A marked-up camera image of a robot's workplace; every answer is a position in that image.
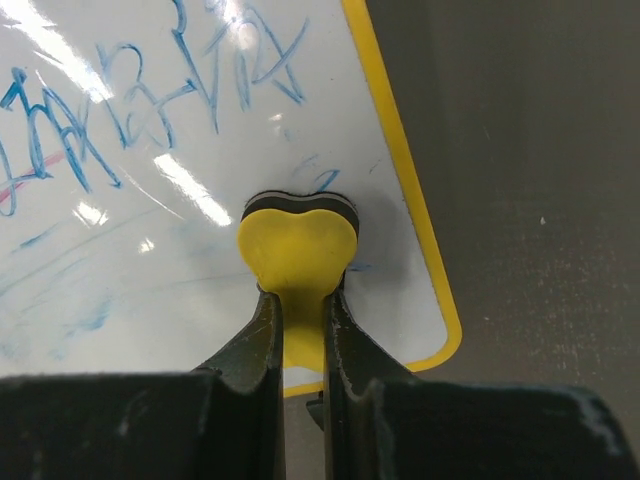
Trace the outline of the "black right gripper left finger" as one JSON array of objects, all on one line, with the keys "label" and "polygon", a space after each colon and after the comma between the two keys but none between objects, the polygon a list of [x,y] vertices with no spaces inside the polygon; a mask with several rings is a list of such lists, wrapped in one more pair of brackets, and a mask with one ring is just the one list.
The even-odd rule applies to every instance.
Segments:
[{"label": "black right gripper left finger", "polygon": [[190,378],[198,386],[194,479],[282,479],[284,315],[260,291],[251,320]]}]

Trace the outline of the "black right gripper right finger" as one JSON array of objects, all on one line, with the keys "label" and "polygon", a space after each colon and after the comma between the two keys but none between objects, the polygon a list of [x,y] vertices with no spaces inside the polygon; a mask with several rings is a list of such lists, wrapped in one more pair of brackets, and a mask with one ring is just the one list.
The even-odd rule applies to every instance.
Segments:
[{"label": "black right gripper right finger", "polygon": [[417,378],[354,320],[345,293],[323,304],[324,379],[307,410],[323,431],[328,479],[394,479],[395,433],[383,413],[385,394]]}]

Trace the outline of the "yellow bone shaped eraser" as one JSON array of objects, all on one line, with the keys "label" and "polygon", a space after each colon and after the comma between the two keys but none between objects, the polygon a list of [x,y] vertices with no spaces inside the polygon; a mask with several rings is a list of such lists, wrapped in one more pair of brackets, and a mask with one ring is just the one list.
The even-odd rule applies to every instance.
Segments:
[{"label": "yellow bone shaped eraser", "polygon": [[259,288],[280,301],[285,367],[323,370],[325,299],[341,285],[358,238],[356,207],[335,192],[268,190],[247,202],[237,244]]}]

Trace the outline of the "yellow framed whiteboard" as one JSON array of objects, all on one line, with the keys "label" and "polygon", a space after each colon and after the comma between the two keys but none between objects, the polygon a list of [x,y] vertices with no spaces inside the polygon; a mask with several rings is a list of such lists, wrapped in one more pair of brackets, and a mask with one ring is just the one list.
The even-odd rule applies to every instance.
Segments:
[{"label": "yellow framed whiteboard", "polygon": [[177,371],[250,319],[265,190],[346,196],[347,298],[414,371],[462,330],[363,1],[1,5],[1,373]]}]

